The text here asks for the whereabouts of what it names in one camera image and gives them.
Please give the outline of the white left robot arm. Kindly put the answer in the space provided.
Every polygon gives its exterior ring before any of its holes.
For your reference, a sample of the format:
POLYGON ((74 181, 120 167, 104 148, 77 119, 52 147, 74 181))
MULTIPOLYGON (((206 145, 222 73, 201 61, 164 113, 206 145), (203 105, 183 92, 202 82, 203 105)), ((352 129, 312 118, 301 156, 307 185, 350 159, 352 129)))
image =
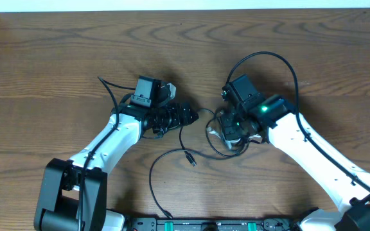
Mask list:
POLYGON ((189 103, 174 102, 175 94, 172 83, 140 76, 83 150, 68 160, 53 158, 44 170, 35 230, 123 230, 125 216, 107 209, 108 175, 147 130, 161 138, 198 119, 189 103))

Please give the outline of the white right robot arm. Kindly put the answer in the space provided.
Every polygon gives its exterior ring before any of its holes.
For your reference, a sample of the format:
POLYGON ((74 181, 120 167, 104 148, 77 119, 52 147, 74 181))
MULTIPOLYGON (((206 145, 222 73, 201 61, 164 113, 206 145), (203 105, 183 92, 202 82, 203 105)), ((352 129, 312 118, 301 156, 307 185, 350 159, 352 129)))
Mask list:
POLYGON ((370 230, 370 173, 321 137, 280 95, 266 98, 246 75, 226 83, 229 111, 220 116, 226 141, 260 136, 297 162, 327 193, 337 211, 315 209, 293 225, 298 230, 370 230))

